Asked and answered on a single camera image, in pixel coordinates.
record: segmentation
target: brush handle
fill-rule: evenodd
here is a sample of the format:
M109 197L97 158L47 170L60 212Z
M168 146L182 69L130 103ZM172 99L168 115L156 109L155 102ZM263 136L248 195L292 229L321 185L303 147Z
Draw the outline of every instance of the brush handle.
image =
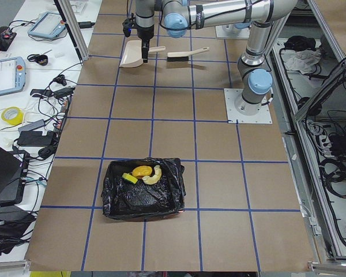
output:
M177 58L177 57L188 57L191 55L195 55L195 54L199 54L199 53L203 53L203 52L207 52L209 51L210 48L209 47L203 47L203 48L199 48L193 51L184 51L184 52L169 52L167 54L167 56L169 58Z
M156 53L156 52L162 52L162 51L165 51L165 50L166 50L165 46L151 47L149 49L149 54L150 53Z

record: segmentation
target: black plastic bag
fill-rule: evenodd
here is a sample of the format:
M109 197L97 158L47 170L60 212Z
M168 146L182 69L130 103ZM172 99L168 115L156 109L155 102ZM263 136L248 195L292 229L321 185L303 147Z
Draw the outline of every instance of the black plastic bag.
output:
M160 165L161 178L154 185L142 180L136 184L122 178L138 166ZM103 215L113 219L164 216L177 214L185 207L184 167L178 158L116 160L110 162L104 178Z

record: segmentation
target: yellow sponge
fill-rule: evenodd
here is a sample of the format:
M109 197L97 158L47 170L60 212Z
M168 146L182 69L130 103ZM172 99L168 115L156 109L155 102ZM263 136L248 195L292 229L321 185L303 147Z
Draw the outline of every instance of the yellow sponge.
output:
M129 181L133 184L136 184L138 179L136 177L133 177L131 174L123 173L122 178L126 181Z

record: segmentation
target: blue and white device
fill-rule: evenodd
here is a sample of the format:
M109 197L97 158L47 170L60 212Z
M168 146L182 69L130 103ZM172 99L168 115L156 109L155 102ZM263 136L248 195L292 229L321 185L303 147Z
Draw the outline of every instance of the blue and white device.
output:
M59 13L46 12L28 30L29 36L48 40L56 39L65 29L65 24Z
M25 84L25 62L21 57L0 60L0 95L19 92Z

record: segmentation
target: white cloth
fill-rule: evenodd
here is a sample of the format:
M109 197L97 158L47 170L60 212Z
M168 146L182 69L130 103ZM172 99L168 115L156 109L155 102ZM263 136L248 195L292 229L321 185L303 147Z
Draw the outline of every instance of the white cloth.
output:
M298 70L301 74L315 71L314 65L321 60L321 53L311 50L296 52L286 61L285 67L288 70Z

